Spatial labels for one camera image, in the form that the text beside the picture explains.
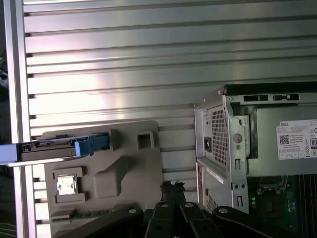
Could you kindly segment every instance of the power supply unit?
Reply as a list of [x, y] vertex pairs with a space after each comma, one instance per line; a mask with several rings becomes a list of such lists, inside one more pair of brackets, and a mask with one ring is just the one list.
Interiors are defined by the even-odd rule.
[[195, 105], [195, 131], [210, 212], [231, 206], [297, 232], [316, 211], [317, 82], [224, 85]]

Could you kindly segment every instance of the power supply label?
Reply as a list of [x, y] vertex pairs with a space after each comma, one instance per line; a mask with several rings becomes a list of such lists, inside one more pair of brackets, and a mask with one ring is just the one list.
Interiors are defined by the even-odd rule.
[[282, 121], [276, 134], [279, 160], [317, 158], [317, 120]]

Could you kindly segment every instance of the ribbed metal surface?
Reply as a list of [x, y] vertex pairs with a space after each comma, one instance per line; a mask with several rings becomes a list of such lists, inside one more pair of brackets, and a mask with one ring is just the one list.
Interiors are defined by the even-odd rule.
[[[155, 119], [164, 179], [186, 180], [190, 200], [196, 101], [223, 83], [317, 75], [309, 1], [24, 0], [24, 13], [30, 135]], [[34, 189], [36, 219], [48, 220]]]

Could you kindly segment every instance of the green circuit board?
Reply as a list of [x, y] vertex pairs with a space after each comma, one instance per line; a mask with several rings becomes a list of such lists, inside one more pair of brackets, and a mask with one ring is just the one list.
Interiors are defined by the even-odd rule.
[[285, 190], [259, 193], [260, 178], [248, 179], [249, 213], [295, 233], [298, 232], [296, 209], [296, 183], [288, 176]]

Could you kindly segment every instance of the ventilation grille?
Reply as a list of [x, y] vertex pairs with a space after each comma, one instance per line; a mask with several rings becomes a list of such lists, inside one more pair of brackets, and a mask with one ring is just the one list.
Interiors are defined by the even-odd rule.
[[297, 217], [301, 237], [317, 234], [317, 175], [297, 175]]
[[227, 139], [227, 123], [223, 110], [214, 111], [211, 113], [212, 127], [212, 152], [214, 159], [226, 165], [228, 139]]
[[207, 211], [211, 213], [216, 207], [218, 207], [218, 204], [213, 200], [213, 198], [208, 195], [208, 200], [207, 200]]

